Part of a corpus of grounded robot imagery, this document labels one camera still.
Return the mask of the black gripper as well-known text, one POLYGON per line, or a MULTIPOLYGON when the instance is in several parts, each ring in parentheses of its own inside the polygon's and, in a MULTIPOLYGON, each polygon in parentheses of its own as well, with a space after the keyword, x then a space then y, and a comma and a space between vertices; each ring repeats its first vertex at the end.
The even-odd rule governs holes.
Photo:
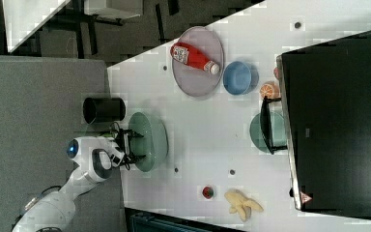
POLYGON ((113 162, 115 165, 130 165, 132 162, 138 162, 144 159, 146 156, 135 156, 131 155, 129 147, 130 137, 141 138, 144 137, 141 133, 136 132, 135 130, 123 130, 118 129, 113 131, 113 137, 117 144, 115 149, 121 153, 121 156, 115 156, 113 162))

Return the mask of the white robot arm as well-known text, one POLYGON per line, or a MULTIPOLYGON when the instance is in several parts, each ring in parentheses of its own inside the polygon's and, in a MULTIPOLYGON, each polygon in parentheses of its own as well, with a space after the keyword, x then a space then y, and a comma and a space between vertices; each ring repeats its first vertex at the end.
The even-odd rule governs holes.
POLYGON ((105 182, 114 168, 143 159, 129 147, 132 138, 143 135, 133 130, 112 130, 113 136, 81 136, 67 150, 76 164, 66 183, 51 193, 35 197, 17 218, 11 232, 64 232, 75 216, 75 199, 105 182))

